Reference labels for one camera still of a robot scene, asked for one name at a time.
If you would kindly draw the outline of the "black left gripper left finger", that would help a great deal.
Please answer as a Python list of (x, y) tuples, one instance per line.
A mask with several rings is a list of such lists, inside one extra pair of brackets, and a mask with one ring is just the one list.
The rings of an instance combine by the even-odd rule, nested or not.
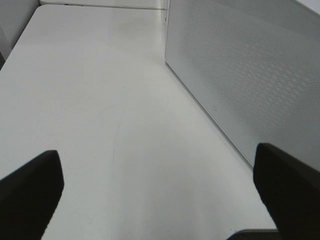
[(0, 238), (40, 240), (58, 206), (64, 176), (57, 150), (47, 150), (0, 181)]

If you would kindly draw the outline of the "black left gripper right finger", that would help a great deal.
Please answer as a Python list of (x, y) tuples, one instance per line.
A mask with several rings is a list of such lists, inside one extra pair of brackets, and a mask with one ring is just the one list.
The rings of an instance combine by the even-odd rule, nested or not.
[(319, 171), (270, 143), (259, 143), (253, 182), (283, 240), (320, 238)]

